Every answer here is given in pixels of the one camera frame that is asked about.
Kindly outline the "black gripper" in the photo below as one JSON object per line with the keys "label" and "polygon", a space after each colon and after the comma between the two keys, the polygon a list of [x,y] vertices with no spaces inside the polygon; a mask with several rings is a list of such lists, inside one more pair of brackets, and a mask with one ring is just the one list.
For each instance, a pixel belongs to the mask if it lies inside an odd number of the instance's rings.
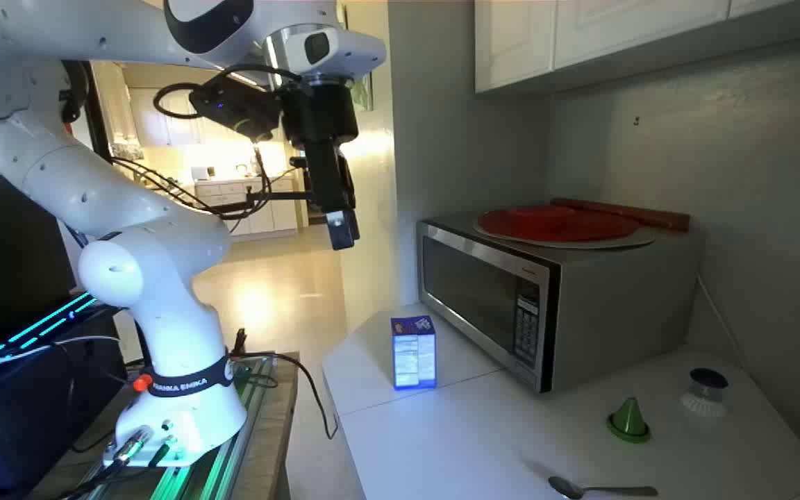
{"label": "black gripper", "polygon": [[356,195],[340,146],[358,137],[345,83],[288,87],[284,91],[284,134],[306,156],[312,202],[326,214],[333,249],[361,239]]}

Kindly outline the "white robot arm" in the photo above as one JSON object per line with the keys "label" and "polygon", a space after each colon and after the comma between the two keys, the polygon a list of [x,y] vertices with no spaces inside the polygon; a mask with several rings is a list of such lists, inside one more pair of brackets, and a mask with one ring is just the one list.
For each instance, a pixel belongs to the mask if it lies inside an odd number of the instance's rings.
{"label": "white robot arm", "polygon": [[216,310],[192,292],[192,277],[224,256],[227,230],[67,134],[72,60],[259,73],[286,138],[306,153],[308,201],[345,249],[358,239],[340,153],[356,137],[351,83],[384,64],[386,46],[345,27],[336,0],[0,0],[0,176],[88,237],[80,283],[131,310],[147,346],[152,380],[119,414],[106,459],[186,467],[247,421]]}

